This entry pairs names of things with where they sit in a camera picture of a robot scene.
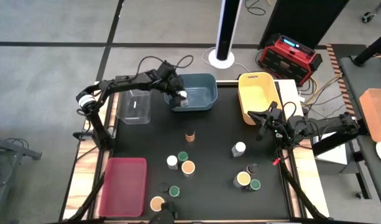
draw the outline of pink plastic tray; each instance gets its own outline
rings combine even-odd
[[[140,216],[145,200],[146,172],[144,158],[110,158],[104,176],[100,216]]]

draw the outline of gray floor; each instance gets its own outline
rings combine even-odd
[[[360,16],[379,0],[350,1],[321,44],[370,44],[381,35],[381,13],[369,24]],[[0,0],[0,41],[105,42],[118,0]],[[215,43],[220,0],[125,0],[115,42]],[[235,43],[257,44],[273,7],[267,1],[258,6],[267,15],[250,15],[244,8]],[[179,73],[209,72],[217,79],[233,79],[245,70],[234,65],[216,70],[201,61],[205,49],[112,49],[104,78],[135,73],[139,60],[155,55],[175,63],[192,54],[192,66]],[[75,110],[75,95],[93,83],[103,48],[0,47],[0,136],[25,138],[40,161],[24,159],[17,184],[9,195],[3,223],[56,221],[62,207],[83,119]],[[260,70],[256,50],[233,50],[236,61],[249,70]],[[313,75],[319,85],[334,76],[327,51],[320,50],[323,64]],[[142,70],[155,68],[153,59]],[[331,85],[319,102],[340,94]],[[314,109],[326,116],[343,105],[341,97]],[[344,107],[334,115],[344,112]],[[310,116],[320,118],[315,112]],[[373,200],[353,197],[359,187],[354,175],[321,176],[332,217],[340,220],[381,223],[381,206],[371,180]]]

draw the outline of blue plastic tray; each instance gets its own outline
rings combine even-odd
[[[176,112],[185,111],[203,111],[209,110],[218,98],[218,88],[215,77],[208,73],[183,74],[185,91],[188,94],[188,106],[176,107],[171,110]],[[164,94],[164,100],[167,104],[171,96]]]

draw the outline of black table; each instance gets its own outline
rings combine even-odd
[[[195,130],[193,143],[185,141],[185,130]],[[150,220],[155,212],[149,203],[154,196],[174,201],[179,220],[286,220],[288,195],[283,188],[279,168],[272,165],[275,150],[273,136],[255,140],[256,127],[246,125],[235,88],[218,88],[218,99],[209,111],[174,113],[163,95],[152,92],[152,118],[149,124],[117,126],[114,157],[144,157],[147,160],[147,189],[144,213],[127,220]],[[247,145],[246,153],[231,157],[236,142]],[[169,170],[166,159],[186,151],[196,165],[193,177]],[[233,186],[234,176],[247,164],[256,162],[254,178],[261,182],[257,192],[245,192]],[[181,197],[172,198],[158,191],[168,182],[181,188]]]
[[[381,58],[370,58],[364,67],[354,66],[350,58],[342,58],[340,64],[354,97],[352,105],[356,116],[365,120],[359,98],[369,88],[381,88]],[[358,136],[357,142],[381,201],[381,160],[376,153],[375,142],[370,136]]]

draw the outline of yellow plastic bin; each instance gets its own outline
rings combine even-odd
[[[263,112],[273,101],[277,103],[277,108],[282,108],[274,80],[266,72],[242,74],[239,78],[239,99],[242,117],[249,125],[256,124],[248,116],[248,111]]]

